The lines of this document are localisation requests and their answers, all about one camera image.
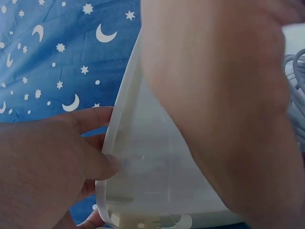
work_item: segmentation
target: coiled cable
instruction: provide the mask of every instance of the coiled cable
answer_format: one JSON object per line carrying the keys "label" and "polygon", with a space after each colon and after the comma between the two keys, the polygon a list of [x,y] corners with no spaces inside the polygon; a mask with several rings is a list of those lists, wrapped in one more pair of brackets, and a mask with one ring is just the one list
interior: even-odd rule
{"label": "coiled cable", "polygon": [[303,55],[305,49],[296,55],[286,55],[283,62],[283,71],[290,89],[288,115],[301,151],[305,151],[305,56]]}

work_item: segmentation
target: white plastic container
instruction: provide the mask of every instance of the white plastic container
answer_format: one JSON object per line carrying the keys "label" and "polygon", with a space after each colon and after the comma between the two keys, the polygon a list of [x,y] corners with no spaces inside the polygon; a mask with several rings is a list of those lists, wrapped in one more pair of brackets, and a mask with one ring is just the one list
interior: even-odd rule
{"label": "white plastic container", "polygon": [[[302,48],[290,47],[287,52]],[[197,229],[241,222],[204,178],[179,130],[150,91],[140,52],[141,35],[103,147],[103,153],[120,159],[122,168],[107,182],[97,182],[102,219],[120,229]]]}

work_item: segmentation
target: hand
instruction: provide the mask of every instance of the hand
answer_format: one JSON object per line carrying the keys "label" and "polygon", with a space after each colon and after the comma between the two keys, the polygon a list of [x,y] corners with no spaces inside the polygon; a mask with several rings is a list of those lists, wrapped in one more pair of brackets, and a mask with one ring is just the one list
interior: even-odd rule
{"label": "hand", "polygon": [[254,229],[305,228],[282,27],[304,0],[142,1],[144,75],[225,204]]}
{"label": "hand", "polygon": [[[111,107],[66,113],[41,121],[0,124],[0,228],[75,228],[68,212],[94,193],[95,180],[119,170],[101,153]],[[97,211],[80,228],[101,227]]]}

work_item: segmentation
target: blue bedsheet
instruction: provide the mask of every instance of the blue bedsheet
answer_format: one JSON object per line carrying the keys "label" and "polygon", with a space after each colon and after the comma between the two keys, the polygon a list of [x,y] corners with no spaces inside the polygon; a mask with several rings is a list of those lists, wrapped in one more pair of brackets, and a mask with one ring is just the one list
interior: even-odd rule
{"label": "blue bedsheet", "polygon": [[139,0],[0,0],[0,122],[114,105],[140,27]]}

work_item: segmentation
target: crescent moon print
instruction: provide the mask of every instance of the crescent moon print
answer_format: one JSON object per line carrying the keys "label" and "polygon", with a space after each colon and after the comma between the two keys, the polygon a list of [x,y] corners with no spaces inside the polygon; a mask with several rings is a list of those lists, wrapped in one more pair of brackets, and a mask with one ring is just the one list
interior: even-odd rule
{"label": "crescent moon print", "polygon": [[66,105],[63,104],[62,108],[66,112],[71,112],[71,111],[75,111],[78,108],[79,105],[80,105],[80,99],[79,99],[78,95],[75,94],[74,102],[69,106],[66,106]]}
{"label": "crescent moon print", "polygon": [[3,114],[6,110],[6,102],[3,102],[3,107],[0,109],[0,114]]}
{"label": "crescent moon print", "polygon": [[6,66],[8,68],[10,68],[11,65],[13,64],[13,62],[14,62],[14,59],[10,59],[10,53],[9,53],[8,58],[6,59]]}
{"label": "crescent moon print", "polygon": [[39,42],[41,42],[42,39],[43,39],[43,34],[44,34],[43,26],[42,26],[42,25],[37,25],[37,26],[33,29],[32,36],[33,36],[35,33],[38,33],[38,34],[39,34]]}
{"label": "crescent moon print", "polygon": [[114,34],[109,35],[109,36],[103,34],[102,33],[102,24],[100,24],[96,29],[96,39],[102,43],[111,42],[116,37],[117,34],[118,34],[118,32],[115,32]]}

